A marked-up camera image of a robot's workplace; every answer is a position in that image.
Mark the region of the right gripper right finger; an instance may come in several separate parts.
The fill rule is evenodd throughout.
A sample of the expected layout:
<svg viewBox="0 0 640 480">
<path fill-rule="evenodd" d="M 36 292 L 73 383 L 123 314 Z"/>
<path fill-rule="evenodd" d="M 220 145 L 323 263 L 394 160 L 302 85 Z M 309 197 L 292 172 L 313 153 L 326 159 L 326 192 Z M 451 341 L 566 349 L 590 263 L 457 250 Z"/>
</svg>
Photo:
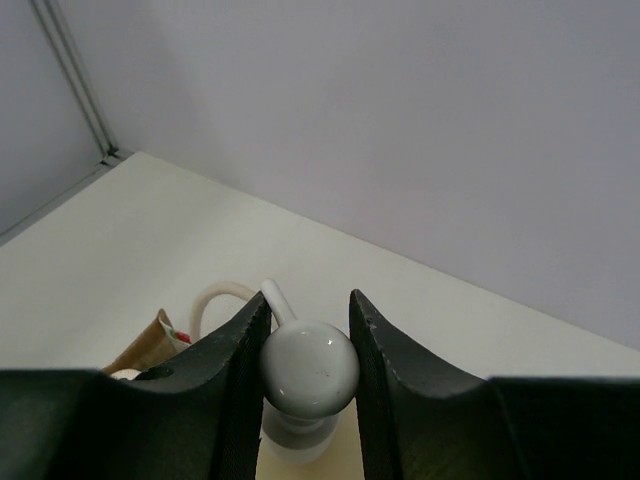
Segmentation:
<svg viewBox="0 0 640 480">
<path fill-rule="evenodd" d="M 349 302 L 368 479 L 635 479 L 634 377 L 470 374 L 390 323 L 360 291 Z"/>
</svg>

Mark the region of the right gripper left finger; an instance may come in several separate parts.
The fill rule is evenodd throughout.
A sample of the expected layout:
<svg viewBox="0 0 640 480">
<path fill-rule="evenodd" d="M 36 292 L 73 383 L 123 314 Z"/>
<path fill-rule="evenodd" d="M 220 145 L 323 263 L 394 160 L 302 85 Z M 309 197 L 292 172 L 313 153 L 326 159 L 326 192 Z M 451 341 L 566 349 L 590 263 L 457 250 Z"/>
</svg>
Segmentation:
<svg viewBox="0 0 640 480">
<path fill-rule="evenodd" d="M 271 312 L 232 319 L 132 380 L 98 370 L 1 374 L 5 479 L 251 479 Z"/>
</svg>

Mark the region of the cream pump soap bottle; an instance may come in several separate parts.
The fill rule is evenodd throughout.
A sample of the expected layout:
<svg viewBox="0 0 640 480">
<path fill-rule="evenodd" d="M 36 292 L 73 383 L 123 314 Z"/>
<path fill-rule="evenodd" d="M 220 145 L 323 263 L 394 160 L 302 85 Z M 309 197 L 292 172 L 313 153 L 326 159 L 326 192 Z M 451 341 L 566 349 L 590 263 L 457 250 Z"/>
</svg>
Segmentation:
<svg viewBox="0 0 640 480">
<path fill-rule="evenodd" d="M 355 397 L 358 355 L 337 327 L 297 318 L 276 281 L 263 281 L 261 293 L 277 324 L 259 356 L 263 436 L 279 460 L 306 465 L 325 453 Z"/>
</svg>

